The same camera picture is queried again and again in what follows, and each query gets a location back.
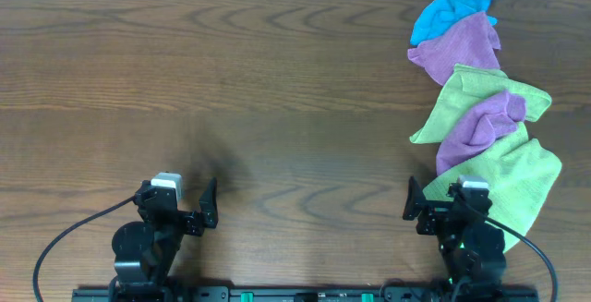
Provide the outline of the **light green cloth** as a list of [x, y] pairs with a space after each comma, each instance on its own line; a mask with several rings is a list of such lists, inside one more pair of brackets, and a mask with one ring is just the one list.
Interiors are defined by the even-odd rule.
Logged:
[[423, 188], [429, 200], [446, 200], [461, 175], [488, 182], [488, 217], [525, 235], [535, 222], [562, 168], [560, 159], [528, 136], [523, 123], [484, 152], [436, 177]]

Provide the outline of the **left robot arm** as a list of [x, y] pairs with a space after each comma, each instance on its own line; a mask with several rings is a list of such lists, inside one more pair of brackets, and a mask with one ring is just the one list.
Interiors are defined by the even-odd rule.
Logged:
[[142, 182], [132, 202], [140, 220], [119, 228], [112, 239], [116, 278], [110, 301], [190, 301], [192, 292], [169, 277], [184, 236], [202, 236], [218, 224], [216, 178], [199, 198], [196, 211], [180, 211], [183, 178], [159, 173]]

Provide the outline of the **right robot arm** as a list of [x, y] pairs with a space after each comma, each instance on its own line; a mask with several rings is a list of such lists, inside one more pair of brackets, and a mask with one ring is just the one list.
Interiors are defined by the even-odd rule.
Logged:
[[504, 233], [486, 222], [492, 200], [488, 182], [462, 175], [448, 188], [447, 200], [429, 200], [414, 177], [408, 181], [403, 219], [417, 221], [416, 232], [435, 236], [449, 279], [420, 295], [422, 301], [493, 301], [501, 297], [507, 263]]

